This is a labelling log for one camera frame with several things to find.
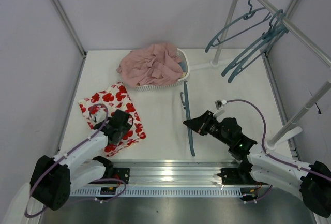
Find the red poppy print skirt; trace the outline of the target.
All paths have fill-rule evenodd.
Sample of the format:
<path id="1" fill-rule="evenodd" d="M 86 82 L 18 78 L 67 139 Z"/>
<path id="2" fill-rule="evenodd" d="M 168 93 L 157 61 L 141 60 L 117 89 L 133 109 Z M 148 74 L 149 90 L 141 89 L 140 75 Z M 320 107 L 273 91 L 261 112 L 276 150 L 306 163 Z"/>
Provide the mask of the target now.
<path id="1" fill-rule="evenodd" d="M 116 110 L 122 110 L 132 115 L 133 126 L 129 130 L 128 134 L 123 137 L 119 144 L 110 144 L 105 147 L 104 154 L 107 157 L 112 157 L 120 151 L 146 139 L 146 133 L 138 112 L 123 82 L 117 82 L 107 89 L 96 92 L 90 97 L 83 98 L 78 101 L 78 104 L 80 106 L 82 115 L 86 119 L 90 128 L 93 128 L 97 124 L 92 122 L 90 117 L 99 112 L 101 104 L 107 106 L 110 117 Z"/>

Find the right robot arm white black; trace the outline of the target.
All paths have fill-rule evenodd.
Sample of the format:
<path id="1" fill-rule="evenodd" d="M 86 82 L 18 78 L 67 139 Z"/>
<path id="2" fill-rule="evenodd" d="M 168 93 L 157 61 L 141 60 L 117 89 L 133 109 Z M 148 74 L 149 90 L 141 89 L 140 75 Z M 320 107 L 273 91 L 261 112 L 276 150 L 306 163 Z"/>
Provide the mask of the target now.
<path id="1" fill-rule="evenodd" d="M 185 120 L 184 125 L 201 136 L 211 135 L 228 146 L 228 151 L 243 163 L 244 173 L 254 181 L 286 191 L 315 214 L 330 217 L 330 169 L 323 163 L 295 161 L 276 152 L 264 151 L 260 143 L 242 133 L 235 118 L 217 121 L 213 113 Z"/>

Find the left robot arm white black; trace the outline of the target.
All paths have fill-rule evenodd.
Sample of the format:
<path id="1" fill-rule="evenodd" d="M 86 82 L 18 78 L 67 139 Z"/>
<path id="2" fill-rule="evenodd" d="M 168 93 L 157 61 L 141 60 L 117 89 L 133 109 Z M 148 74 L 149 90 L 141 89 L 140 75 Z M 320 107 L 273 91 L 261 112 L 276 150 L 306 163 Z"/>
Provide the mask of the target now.
<path id="1" fill-rule="evenodd" d="M 30 180 L 30 196 L 56 211 L 72 192 L 90 183 L 115 183 L 126 187 L 129 172 L 116 172 L 113 162 L 99 153 L 108 145 L 119 144 L 133 126 L 131 114 L 116 110 L 112 116 L 97 112 L 87 138 L 67 152 L 40 157 Z"/>

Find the metal clothes rack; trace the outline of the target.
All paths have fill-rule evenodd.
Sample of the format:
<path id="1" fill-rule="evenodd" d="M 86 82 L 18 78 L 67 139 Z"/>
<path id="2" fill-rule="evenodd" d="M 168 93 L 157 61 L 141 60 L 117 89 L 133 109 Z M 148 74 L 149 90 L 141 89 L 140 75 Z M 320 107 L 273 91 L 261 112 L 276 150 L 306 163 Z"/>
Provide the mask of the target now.
<path id="1" fill-rule="evenodd" d="M 248 48 L 246 48 L 237 58 L 235 58 L 226 68 L 229 71 L 231 68 L 236 69 L 229 77 L 228 82 L 232 82 L 235 76 L 237 76 L 245 68 L 244 63 L 264 44 L 271 41 L 278 41 L 284 34 L 291 32 L 295 35 L 304 45 L 306 45 L 317 57 L 319 57 L 326 65 L 330 65 L 330 57 L 322 51 L 313 41 L 311 41 L 300 29 L 298 29 L 286 16 L 282 9 L 277 9 L 268 0 L 251 0 L 253 9 L 265 7 L 268 13 L 271 14 L 269 21 L 269 29 L 266 33 L 260 36 L 255 42 L 253 42 Z M 200 64 L 196 67 L 206 68 L 219 66 L 219 58 L 223 45 L 217 47 L 217 52 L 214 59 L 208 64 Z M 321 88 L 311 96 L 308 102 L 296 113 L 274 137 L 263 143 L 263 146 L 274 150 L 278 143 L 287 141 L 292 137 L 299 134 L 302 130 L 299 127 L 293 128 L 293 126 L 299 121 L 310 108 L 317 103 L 328 91 L 330 90 L 330 80 L 326 81 Z"/>

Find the pink crumpled garment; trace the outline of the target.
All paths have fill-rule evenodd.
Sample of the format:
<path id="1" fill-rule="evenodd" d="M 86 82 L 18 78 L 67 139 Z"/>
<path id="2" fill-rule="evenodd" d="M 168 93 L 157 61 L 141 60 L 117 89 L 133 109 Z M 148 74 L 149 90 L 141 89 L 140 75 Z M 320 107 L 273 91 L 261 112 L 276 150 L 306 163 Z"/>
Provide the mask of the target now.
<path id="1" fill-rule="evenodd" d="M 177 55 L 177 47 L 163 42 L 130 51 L 119 63 L 117 72 L 131 87 L 155 85 L 167 86 L 176 83 L 184 71 Z"/>

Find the aluminium mounting rail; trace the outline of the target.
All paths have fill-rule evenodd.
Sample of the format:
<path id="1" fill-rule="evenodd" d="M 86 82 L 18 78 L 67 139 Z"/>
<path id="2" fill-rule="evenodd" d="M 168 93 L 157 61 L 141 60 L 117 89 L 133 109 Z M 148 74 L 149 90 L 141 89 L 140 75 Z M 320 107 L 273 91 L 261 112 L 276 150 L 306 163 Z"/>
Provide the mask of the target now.
<path id="1" fill-rule="evenodd" d="M 173 182 L 183 183 L 186 176 L 211 176 L 212 171 L 222 168 L 233 168 L 234 162 L 116 162 L 97 156 L 74 165 L 64 160 L 56 163 L 55 158 L 41 157 L 34 168 L 30 181 L 35 191 L 50 192 L 75 191 L 87 184 L 134 184 L 139 181 L 146 183 Z"/>

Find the right aluminium frame post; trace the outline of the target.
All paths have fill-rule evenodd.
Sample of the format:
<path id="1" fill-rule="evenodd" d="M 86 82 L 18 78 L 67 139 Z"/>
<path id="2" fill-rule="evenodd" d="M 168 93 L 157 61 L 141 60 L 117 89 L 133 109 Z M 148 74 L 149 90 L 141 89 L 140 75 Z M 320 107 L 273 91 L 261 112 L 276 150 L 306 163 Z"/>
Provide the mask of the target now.
<path id="1" fill-rule="evenodd" d="M 274 96 L 276 106 L 277 106 L 277 109 L 278 109 L 278 112 L 279 112 L 279 115 L 281 118 L 281 122 L 283 125 L 285 125 L 288 121 L 288 118 L 287 118 L 287 115 L 286 115 L 286 112 L 284 109 L 284 105 L 283 105 L 283 102 L 282 102 L 282 99 L 281 99 L 281 96 L 279 93 L 278 85 L 277 85 L 273 70 L 271 68 L 269 58 L 266 53 L 263 53 L 262 60 L 263 60 L 263 63 L 264 63 L 265 69 L 266 69 L 267 77 L 269 79 L 269 83 L 270 83 L 270 86 L 271 86 L 271 89 L 273 92 L 273 96 Z"/>

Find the aluminium frame post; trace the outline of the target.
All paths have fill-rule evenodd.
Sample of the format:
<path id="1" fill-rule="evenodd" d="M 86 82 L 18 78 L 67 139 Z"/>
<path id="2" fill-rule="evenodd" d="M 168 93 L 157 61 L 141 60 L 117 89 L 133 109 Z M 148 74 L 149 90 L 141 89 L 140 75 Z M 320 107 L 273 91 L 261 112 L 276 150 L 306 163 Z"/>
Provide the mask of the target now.
<path id="1" fill-rule="evenodd" d="M 87 52 L 83 48 L 83 45 L 77 35 L 76 30 L 74 29 L 70 19 L 68 18 L 68 15 L 61 4 L 60 0 L 50 0 L 55 11 L 57 12 L 60 20 L 62 21 L 65 29 L 67 30 L 69 36 L 71 37 L 73 43 L 75 44 L 76 48 L 78 49 L 79 53 L 83 58 L 86 57 Z"/>
<path id="2" fill-rule="evenodd" d="M 271 89 L 273 92 L 273 96 L 274 96 L 276 106 L 277 106 L 277 109 L 278 109 L 278 112 L 279 112 L 279 115 L 281 118 L 281 122 L 283 125 L 285 125 L 288 121 L 288 118 L 287 118 L 287 115 L 286 115 L 286 112 L 284 109 L 284 105 L 283 105 L 283 102 L 282 102 L 282 99 L 281 99 L 281 96 L 279 93 L 278 85 L 277 85 L 273 70 L 271 68 L 269 58 L 266 53 L 263 53 L 262 60 L 263 60 L 263 63 L 264 63 L 265 69 L 266 69 L 267 77 L 269 79 L 269 83 L 270 83 L 270 86 L 271 86 Z"/>

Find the left aluminium frame post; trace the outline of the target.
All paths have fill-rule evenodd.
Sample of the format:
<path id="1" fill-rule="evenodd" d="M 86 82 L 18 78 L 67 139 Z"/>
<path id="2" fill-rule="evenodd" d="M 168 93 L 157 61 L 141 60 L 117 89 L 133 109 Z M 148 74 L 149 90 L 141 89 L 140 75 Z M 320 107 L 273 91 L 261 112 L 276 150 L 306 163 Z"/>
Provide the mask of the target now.
<path id="1" fill-rule="evenodd" d="M 74 29 L 70 19 L 68 18 L 68 15 L 61 4 L 60 0 L 50 0 L 55 11 L 57 12 L 60 20 L 62 21 L 65 29 L 67 30 L 69 36 L 71 37 L 73 43 L 75 44 L 76 48 L 78 49 L 79 53 L 83 58 L 86 57 L 87 52 L 83 48 L 83 45 L 77 35 L 76 30 Z"/>

